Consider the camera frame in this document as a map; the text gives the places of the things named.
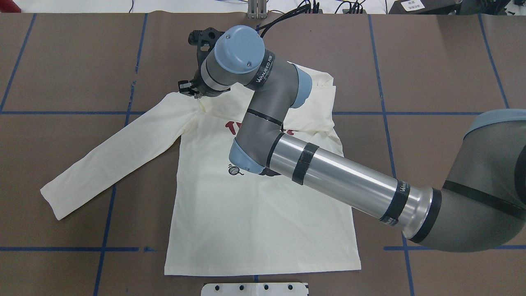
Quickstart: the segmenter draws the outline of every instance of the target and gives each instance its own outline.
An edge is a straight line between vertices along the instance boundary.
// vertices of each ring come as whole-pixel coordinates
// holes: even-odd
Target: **table surface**
[[[362,270],[164,276],[179,141],[57,221],[39,189],[193,77],[194,29],[230,14],[0,14],[0,294],[199,295],[211,282],[309,283],[318,295],[524,295],[526,231],[445,253],[354,210]],[[276,18],[271,14],[265,22]],[[266,46],[330,73],[347,158],[441,188],[480,113],[526,108],[524,17],[300,15]]]

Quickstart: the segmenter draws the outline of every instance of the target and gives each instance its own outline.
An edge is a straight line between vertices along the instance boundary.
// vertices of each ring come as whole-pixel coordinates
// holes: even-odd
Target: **shirt sleeve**
[[[166,151],[199,112],[194,98],[170,93],[41,190],[58,220]]]

